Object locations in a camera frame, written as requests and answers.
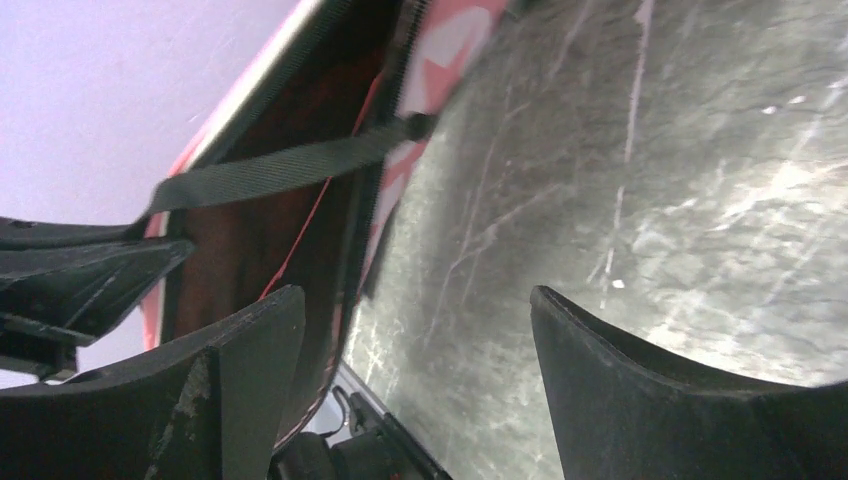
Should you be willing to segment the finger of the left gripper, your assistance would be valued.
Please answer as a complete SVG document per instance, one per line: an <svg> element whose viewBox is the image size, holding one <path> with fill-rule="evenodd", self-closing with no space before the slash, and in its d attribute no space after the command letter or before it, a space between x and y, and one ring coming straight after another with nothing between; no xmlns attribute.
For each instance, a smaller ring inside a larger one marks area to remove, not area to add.
<svg viewBox="0 0 848 480"><path fill-rule="evenodd" d="M193 251L131 226L1 220L1 367L40 381L114 330Z"/></svg>

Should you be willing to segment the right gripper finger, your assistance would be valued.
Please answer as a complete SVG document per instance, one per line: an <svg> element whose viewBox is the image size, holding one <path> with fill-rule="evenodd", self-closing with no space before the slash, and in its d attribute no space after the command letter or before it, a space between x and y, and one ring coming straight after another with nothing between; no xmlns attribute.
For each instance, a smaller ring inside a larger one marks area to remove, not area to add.
<svg viewBox="0 0 848 480"><path fill-rule="evenodd" d="M547 286L533 337L568 479L843 479L847 385L713 368L602 321Z"/></svg>

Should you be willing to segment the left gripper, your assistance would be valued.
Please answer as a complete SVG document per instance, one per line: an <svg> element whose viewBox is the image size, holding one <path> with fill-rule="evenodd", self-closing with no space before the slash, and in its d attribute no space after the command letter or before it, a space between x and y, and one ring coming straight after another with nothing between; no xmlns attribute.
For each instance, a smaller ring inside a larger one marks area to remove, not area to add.
<svg viewBox="0 0 848 480"><path fill-rule="evenodd" d="M63 384L6 389L1 475L262 479L268 472L273 480L450 480L392 414L341 387L332 389L340 426L302 431L272 456L304 325L303 291L286 287Z"/></svg>

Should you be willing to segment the pink racket bag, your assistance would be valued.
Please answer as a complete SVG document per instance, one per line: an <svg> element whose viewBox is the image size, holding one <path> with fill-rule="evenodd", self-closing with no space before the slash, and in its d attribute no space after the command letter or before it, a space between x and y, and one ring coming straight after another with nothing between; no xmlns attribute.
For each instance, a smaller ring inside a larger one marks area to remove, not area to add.
<svg viewBox="0 0 848 480"><path fill-rule="evenodd" d="M194 253L142 301L147 348L288 285L305 294L276 445L330 388L362 286L437 119L504 1L300 1L173 165Z"/></svg>

